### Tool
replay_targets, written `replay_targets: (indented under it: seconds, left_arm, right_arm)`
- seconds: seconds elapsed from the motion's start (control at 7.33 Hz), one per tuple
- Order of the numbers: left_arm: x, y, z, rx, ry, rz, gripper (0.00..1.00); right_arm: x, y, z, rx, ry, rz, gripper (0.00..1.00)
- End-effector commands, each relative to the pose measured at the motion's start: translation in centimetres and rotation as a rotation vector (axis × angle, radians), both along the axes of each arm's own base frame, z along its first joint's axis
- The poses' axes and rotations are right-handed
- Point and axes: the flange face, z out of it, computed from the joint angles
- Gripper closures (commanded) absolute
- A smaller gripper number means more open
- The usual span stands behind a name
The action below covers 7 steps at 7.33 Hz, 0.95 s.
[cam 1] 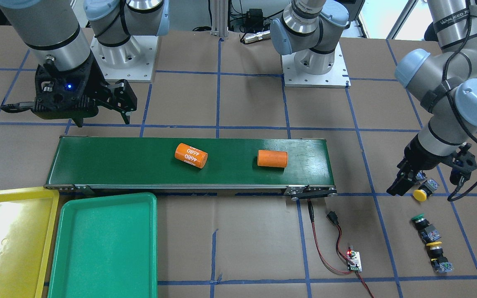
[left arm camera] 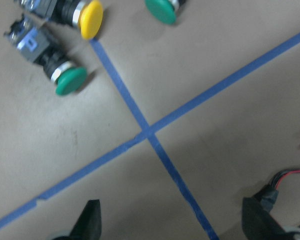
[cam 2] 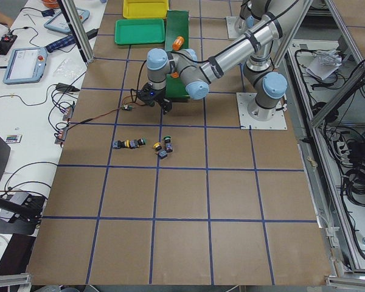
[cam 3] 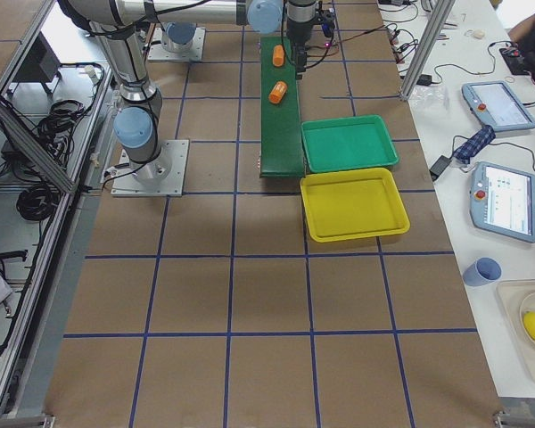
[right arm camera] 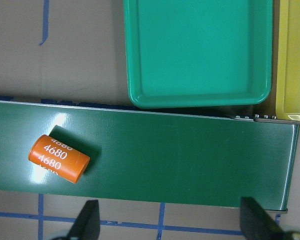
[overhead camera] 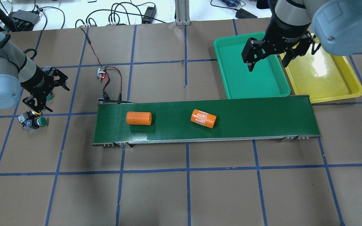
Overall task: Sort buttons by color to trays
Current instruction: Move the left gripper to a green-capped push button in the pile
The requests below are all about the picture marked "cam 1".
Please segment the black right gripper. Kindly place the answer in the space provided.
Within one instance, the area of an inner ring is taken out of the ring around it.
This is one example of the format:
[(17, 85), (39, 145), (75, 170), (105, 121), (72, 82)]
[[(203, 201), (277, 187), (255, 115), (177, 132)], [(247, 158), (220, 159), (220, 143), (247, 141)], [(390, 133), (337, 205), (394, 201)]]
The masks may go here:
[(72, 70), (59, 70), (55, 57), (46, 56), (35, 73), (34, 101), (4, 104), (6, 113), (30, 110), (44, 120), (72, 119), (82, 127), (85, 118), (98, 114), (99, 107), (120, 113), (125, 124), (137, 110), (137, 97), (126, 79), (108, 83), (91, 53), (80, 66)]

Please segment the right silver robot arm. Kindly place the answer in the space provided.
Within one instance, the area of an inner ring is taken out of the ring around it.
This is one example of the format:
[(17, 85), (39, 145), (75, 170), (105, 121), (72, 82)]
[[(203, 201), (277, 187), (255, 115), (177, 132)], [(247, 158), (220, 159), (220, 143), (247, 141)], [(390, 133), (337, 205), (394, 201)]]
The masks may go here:
[(125, 124), (137, 110), (127, 79), (108, 83), (100, 61), (111, 68), (142, 61), (136, 36), (164, 36), (170, 28), (167, 0), (86, 0), (85, 15), (98, 42), (92, 51), (67, 0), (0, 0), (0, 9), (38, 59), (33, 101), (4, 104), (6, 113), (30, 110), (44, 120), (72, 119), (82, 127), (100, 107), (117, 111)]

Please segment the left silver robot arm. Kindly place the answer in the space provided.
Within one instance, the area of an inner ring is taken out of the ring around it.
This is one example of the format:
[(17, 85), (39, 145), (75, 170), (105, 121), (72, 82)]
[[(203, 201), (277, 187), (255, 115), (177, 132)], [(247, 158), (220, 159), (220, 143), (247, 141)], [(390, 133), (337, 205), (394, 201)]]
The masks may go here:
[[(395, 77), (432, 114), (428, 124), (405, 147), (399, 172), (388, 188), (404, 195), (419, 172), (443, 163), (452, 168), (456, 189), (450, 202), (477, 169), (469, 151), (477, 144), (477, 4), (473, 0), (430, 0), (432, 25), (441, 54), (415, 49), (401, 59)], [(322, 75), (331, 69), (335, 47), (348, 25), (348, 11), (333, 0), (292, 0), (270, 24), (273, 47), (302, 59), (303, 72)]]

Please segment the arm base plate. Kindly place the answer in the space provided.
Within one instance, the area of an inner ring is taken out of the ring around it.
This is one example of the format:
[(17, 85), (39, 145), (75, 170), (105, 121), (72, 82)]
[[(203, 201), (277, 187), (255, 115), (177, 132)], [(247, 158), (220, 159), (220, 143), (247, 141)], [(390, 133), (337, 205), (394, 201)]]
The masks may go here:
[(335, 51), (320, 54), (310, 49), (281, 57), (287, 87), (346, 88), (352, 84), (340, 44)]
[(126, 79), (151, 83), (158, 45), (158, 36), (131, 36), (127, 43), (118, 47), (106, 47), (93, 38), (91, 51), (106, 81)]

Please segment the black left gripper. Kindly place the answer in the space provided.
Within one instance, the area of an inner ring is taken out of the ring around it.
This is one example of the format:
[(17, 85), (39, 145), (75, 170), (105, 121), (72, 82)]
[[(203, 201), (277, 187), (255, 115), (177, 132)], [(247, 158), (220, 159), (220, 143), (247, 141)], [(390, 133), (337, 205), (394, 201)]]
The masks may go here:
[(443, 163), (452, 168), (450, 182), (462, 187), (477, 169), (475, 155), (469, 152), (470, 143), (459, 146), (460, 150), (445, 156), (438, 156), (423, 148), (418, 137), (414, 137), (404, 149), (404, 157), (397, 165), (399, 172), (395, 181), (386, 190), (390, 195), (404, 195), (416, 184), (416, 176), (420, 171), (430, 170)]

